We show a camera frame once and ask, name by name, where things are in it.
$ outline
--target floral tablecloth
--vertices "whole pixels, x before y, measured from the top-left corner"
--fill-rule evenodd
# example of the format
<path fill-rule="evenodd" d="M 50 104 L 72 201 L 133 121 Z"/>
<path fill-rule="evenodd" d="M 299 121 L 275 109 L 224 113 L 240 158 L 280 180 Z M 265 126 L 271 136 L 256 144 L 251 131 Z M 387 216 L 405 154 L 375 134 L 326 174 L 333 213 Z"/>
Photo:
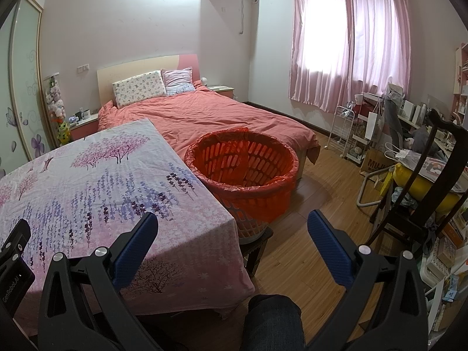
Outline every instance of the floral tablecloth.
<path fill-rule="evenodd" d="M 146 212 L 159 233 L 121 293 L 135 314 L 234 307 L 254 287 L 234 219 L 154 125 L 139 120 L 44 154 L 0 180 L 0 241 L 19 219 L 31 239 L 23 259 L 36 276 L 16 313 L 29 334 L 52 256 L 89 255 L 130 231 Z"/>

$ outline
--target red bedsheet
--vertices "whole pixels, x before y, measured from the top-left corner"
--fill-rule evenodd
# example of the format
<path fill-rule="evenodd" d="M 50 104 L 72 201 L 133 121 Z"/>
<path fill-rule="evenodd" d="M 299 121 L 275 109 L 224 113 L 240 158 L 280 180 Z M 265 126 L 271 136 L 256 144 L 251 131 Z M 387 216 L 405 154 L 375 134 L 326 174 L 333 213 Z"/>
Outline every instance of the red bedsheet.
<path fill-rule="evenodd" d="M 196 91 L 153 98 L 117 109 L 113 102 L 99 111 L 99 130 L 148 118 L 183 160 L 187 148 L 201 136 L 221 129 L 248 127 L 287 143 L 296 152 L 307 150 L 315 163 L 320 145 L 315 133 L 284 116 L 242 104 L 208 90 L 200 82 Z"/>

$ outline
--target bed headboard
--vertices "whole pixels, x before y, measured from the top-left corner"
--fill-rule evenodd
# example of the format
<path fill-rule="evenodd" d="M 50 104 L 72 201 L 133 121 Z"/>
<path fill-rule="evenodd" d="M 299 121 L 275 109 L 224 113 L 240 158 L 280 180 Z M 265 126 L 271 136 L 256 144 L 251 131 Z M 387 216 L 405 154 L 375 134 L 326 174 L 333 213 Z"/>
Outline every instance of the bed headboard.
<path fill-rule="evenodd" d="M 103 106 L 114 99 L 112 83 L 119 80 L 141 75 L 155 70 L 183 70 L 192 67 L 192 80 L 200 80 L 200 68 L 196 54 L 160 56 L 158 58 L 142 59 L 128 63 L 117 64 L 97 71 L 97 84 L 99 86 L 99 99 Z"/>

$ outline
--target red plastic bag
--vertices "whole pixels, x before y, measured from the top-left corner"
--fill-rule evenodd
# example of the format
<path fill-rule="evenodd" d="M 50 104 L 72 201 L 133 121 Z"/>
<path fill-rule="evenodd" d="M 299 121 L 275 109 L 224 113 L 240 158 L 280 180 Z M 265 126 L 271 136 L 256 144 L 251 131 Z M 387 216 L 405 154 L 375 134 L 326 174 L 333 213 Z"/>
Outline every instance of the red plastic bag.
<path fill-rule="evenodd" d="M 299 168 L 290 146 L 248 128 L 206 134 L 185 163 L 225 207 L 268 223 L 288 209 Z"/>

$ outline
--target pink curtain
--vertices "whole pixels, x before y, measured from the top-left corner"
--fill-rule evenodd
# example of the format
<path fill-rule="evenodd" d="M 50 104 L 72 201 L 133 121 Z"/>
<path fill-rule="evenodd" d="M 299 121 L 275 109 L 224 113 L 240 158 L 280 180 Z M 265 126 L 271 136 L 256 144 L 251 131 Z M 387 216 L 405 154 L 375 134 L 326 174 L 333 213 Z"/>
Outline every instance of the pink curtain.
<path fill-rule="evenodd" d="M 295 0 L 290 98 L 334 112 L 410 83 L 408 0 Z"/>

